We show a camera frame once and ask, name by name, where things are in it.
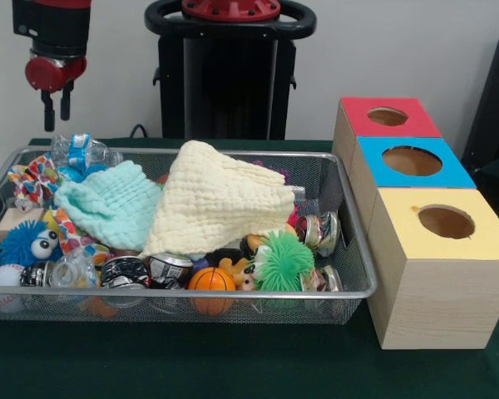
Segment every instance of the yellow box top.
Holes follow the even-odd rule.
[[[378,192],[407,258],[499,260],[499,219],[477,190]]]

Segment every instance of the green spiky ball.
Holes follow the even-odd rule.
[[[308,275],[314,268],[312,251],[293,234],[279,231],[264,241],[271,248],[267,261],[259,269],[257,287],[263,291],[301,291],[299,275]]]

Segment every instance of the baseball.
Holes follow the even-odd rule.
[[[4,264],[0,266],[0,287],[15,287],[20,285],[20,274],[24,268],[19,264]],[[24,309],[18,295],[0,293],[0,312],[16,313]]]

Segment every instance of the red box top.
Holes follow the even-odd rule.
[[[356,136],[442,137],[417,98],[344,97],[341,102]]]

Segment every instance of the basket rim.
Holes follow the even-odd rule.
[[[25,154],[33,151],[49,151],[49,145],[28,145],[15,150],[4,162],[0,169],[0,185],[7,178],[7,171]],[[113,150],[124,154],[159,154],[175,155],[178,149],[163,148],[120,148]],[[191,291],[191,290],[120,290],[104,288],[39,288],[39,287],[0,287],[0,294],[12,295],[59,295],[59,296],[96,296],[96,297],[144,297],[144,298],[236,298],[236,299],[308,299],[308,300],[348,300],[370,297],[378,286],[373,266],[373,258],[358,216],[357,206],[349,185],[342,161],[327,152],[296,152],[296,151],[254,151],[254,150],[221,150],[225,155],[248,156],[283,156],[283,157],[314,157],[331,161],[338,169],[338,177],[343,189],[343,200],[346,201],[349,218],[353,226],[354,237],[358,243],[358,250],[362,259],[367,287],[363,291],[350,292],[266,292],[266,291]]]

